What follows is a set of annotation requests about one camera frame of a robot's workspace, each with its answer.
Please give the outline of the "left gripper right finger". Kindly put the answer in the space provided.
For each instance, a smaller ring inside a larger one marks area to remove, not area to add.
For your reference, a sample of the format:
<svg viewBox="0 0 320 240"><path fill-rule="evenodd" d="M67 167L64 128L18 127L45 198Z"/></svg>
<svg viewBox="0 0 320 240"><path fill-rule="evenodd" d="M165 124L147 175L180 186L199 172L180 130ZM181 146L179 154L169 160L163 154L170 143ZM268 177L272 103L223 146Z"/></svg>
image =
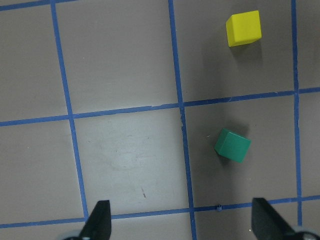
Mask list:
<svg viewBox="0 0 320 240"><path fill-rule="evenodd" d="M265 198L252 199L251 230L258 240L318 240L320 235L290 226Z"/></svg>

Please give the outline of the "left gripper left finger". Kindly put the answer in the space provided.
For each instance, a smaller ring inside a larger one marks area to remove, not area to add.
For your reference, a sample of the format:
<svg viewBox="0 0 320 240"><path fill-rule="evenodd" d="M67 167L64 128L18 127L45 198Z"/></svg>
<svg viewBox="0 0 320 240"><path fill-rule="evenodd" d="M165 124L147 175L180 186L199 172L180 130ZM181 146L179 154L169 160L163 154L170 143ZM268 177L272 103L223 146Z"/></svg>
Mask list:
<svg viewBox="0 0 320 240"><path fill-rule="evenodd" d="M109 200L96 203L78 236L70 236L65 240L109 240L112 233L111 205Z"/></svg>

